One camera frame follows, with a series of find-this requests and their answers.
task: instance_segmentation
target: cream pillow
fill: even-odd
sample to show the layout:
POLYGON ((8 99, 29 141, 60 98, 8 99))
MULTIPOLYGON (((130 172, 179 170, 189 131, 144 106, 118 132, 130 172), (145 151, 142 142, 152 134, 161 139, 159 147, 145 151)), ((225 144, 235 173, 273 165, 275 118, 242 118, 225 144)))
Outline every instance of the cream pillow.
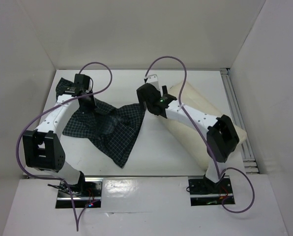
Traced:
MULTIPOLYGON (((169 94, 178 97, 182 82, 169 89, 169 94)), ((186 82, 181 95, 181 101, 186 105, 198 109, 204 113, 221 117, 222 113, 197 92, 190 83, 186 82)), ((207 170, 210 156, 206 151, 206 146, 198 132, 188 126, 175 120, 160 117, 160 120, 167 127, 169 132, 183 145, 186 151, 197 161, 198 165, 204 171, 207 170)), ((239 137, 239 144, 247 138, 246 131, 234 125, 239 137)))

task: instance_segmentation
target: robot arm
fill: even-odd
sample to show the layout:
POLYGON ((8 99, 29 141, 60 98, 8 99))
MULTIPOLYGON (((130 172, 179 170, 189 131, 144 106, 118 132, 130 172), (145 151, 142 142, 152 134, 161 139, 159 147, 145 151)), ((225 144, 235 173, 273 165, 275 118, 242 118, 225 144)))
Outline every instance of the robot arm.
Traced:
MULTIPOLYGON (((145 84, 137 89, 141 108, 147 109, 154 115, 173 119, 194 128, 181 108, 181 106, 184 107, 207 140, 216 158, 218 168, 222 172, 226 168, 228 156, 235 150, 239 142, 231 119, 226 115, 222 115, 220 118, 208 115, 185 104, 180 106, 176 97, 167 93, 166 86, 162 87, 162 91, 160 90, 156 75, 146 78, 145 84)), ((215 184, 220 181, 213 159, 209 162, 205 178, 215 184)))
MULTIPOLYGON (((74 80, 76 87, 65 87, 64 92, 58 96, 55 106, 72 97, 89 93, 89 82, 89 76, 76 74, 74 80)), ((70 101, 53 110, 33 131, 27 130, 23 135, 26 165, 64 179, 75 193, 81 193, 85 189, 85 176, 65 161, 60 138, 81 102, 90 104, 92 108, 96 107, 93 96, 70 101)))

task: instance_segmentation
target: black checkered fabric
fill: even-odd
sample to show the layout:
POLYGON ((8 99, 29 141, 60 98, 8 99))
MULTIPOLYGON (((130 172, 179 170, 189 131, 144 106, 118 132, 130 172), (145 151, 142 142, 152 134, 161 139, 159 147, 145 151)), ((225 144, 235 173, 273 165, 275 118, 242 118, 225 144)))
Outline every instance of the black checkered fabric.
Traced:
MULTIPOLYGON (((61 78, 56 87, 56 98, 65 86, 74 86, 74 83, 61 78)), ((65 127, 63 135, 88 138, 122 168, 136 142, 145 112, 139 104, 125 105, 117 109, 98 99, 95 99, 95 102, 95 110, 80 104, 80 108, 65 127)))

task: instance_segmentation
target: white wall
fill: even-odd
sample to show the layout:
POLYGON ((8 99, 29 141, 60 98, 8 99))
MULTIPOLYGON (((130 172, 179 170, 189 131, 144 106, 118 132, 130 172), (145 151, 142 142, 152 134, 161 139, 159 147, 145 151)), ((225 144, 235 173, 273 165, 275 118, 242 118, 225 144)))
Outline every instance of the white wall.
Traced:
POLYGON ((293 0, 267 0, 230 74, 256 159, 293 236, 293 0))
POLYGON ((20 0, 57 68, 230 67, 264 0, 20 0), (176 67, 171 60, 157 64, 176 67))
POLYGON ((0 0, 0 235, 21 171, 17 136, 44 105, 55 69, 27 15, 14 0, 0 0))

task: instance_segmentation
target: metal base plate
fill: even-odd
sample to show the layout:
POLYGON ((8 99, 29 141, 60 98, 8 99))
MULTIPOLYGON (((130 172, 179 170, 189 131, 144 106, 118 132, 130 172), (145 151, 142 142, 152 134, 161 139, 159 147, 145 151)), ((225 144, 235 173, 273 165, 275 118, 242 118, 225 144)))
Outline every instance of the metal base plate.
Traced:
MULTIPOLYGON (((94 183, 92 188, 87 190, 86 194, 81 196, 74 196, 73 201, 76 208, 84 208, 86 204, 89 204, 95 200, 93 204, 88 205, 89 208, 100 208, 101 207, 101 196, 102 196, 102 182, 103 180, 91 181, 94 183)), ((58 191, 56 208, 72 208, 71 198, 69 194, 58 191)))
POLYGON ((202 177, 189 177, 188 182, 191 206, 220 205, 228 196, 224 204, 235 204, 231 180, 228 177, 222 179, 212 191, 205 186, 202 177))

